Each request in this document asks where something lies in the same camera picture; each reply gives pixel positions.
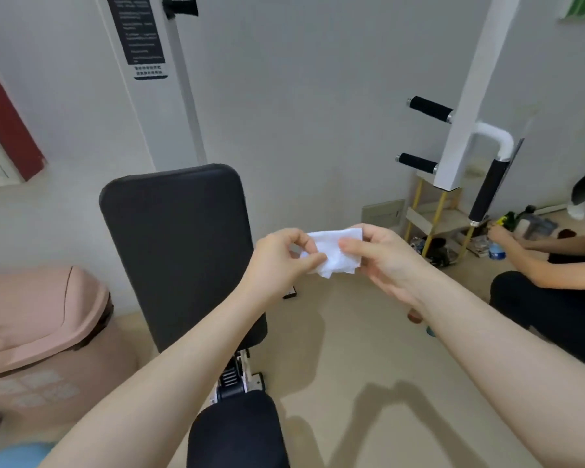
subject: weight bench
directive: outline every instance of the weight bench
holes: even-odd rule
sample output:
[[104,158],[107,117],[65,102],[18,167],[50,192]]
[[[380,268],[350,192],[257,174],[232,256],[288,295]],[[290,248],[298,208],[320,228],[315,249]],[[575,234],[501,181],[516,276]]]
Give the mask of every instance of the weight bench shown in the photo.
[[[161,352],[234,290],[253,252],[241,180],[229,166],[113,180],[100,208]],[[249,366],[249,348],[266,332],[263,314],[195,419],[189,468],[289,467],[275,404]]]

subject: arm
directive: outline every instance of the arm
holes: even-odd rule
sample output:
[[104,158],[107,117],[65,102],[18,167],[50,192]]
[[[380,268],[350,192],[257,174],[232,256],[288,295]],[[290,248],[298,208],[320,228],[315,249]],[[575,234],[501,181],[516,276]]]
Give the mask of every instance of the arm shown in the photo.
[[585,236],[573,236],[562,240],[558,238],[544,238],[537,241],[519,240],[519,243],[526,250],[585,256]]
[[[296,243],[310,256],[293,259]],[[40,468],[167,466],[242,338],[293,281],[326,259],[305,233],[261,239],[238,287],[184,337],[94,407]]]
[[363,271],[414,307],[479,390],[546,466],[585,468],[585,365],[496,312],[389,230],[343,239]]
[[[585,290],[585,263],[556,265],[535,259],[515,240],[509,231],[500,225],[492,227],[488,235],[492,241],[503,247],[507,253],[507,259],[516,269],[536,286],[551,289]],[[573,240],[573,238],[554,239],[554,241],[561,242],[568,240]]]

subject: white cloth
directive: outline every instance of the white cloth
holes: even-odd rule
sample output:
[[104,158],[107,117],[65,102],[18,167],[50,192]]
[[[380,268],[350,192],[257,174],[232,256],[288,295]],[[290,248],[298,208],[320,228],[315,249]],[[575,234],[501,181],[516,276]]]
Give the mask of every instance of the white cloth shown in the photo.
[[[315,273],[318,273],[324,278],[328,278],[332,273],[349,273],[353,274],[356,272],[356,268],[360,267],[362,259],[359,256],[353,256],[351,254],[344,254],[338,247],[338,240],[340,238],[357,238],[362,239],[361,228],[347,228],[340,229],[337,231],[315,231],[308,233],[316,243],[316,247],[320,253],[328,255],[327,261],[316,268]],[[300,258],[307,256],[307,253],[303,251]]]

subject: pink trash can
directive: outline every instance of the pink trash can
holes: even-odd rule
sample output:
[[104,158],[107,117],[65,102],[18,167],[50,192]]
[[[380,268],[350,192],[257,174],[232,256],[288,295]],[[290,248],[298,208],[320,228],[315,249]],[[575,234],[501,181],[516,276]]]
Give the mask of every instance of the pink trash can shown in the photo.
[[76,421],[137,370],[109,291],[78,267],[0,276],[0,411]]

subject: person's hand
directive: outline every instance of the person's hand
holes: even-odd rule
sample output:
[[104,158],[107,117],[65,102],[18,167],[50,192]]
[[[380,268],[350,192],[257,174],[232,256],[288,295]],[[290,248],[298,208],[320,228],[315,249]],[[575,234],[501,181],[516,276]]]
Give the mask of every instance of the person's hand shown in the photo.
[[338,241],[340,249],[361,256],[362,272],[386,294],[414,308],[420,307],[407,284],[431,265],[393,231],[365,223],[355,227],[362,228],[364,241],[341,238]]
[[[291,244],[299,245],[309,256],[295,258],[289,251]],[[281,229],[258,240],[239,287],[261,302],[282,298],[300,275],[326,259],[306,233],[296,228]]]
[[515,238],[511,231],[507,230],[507,228],[503,227],[502,225],[495,223],[488,230],[488,239],[496,244],[499,244],[500,246],[503,246],[503,244],[507,243],[508,241],[512,241]]

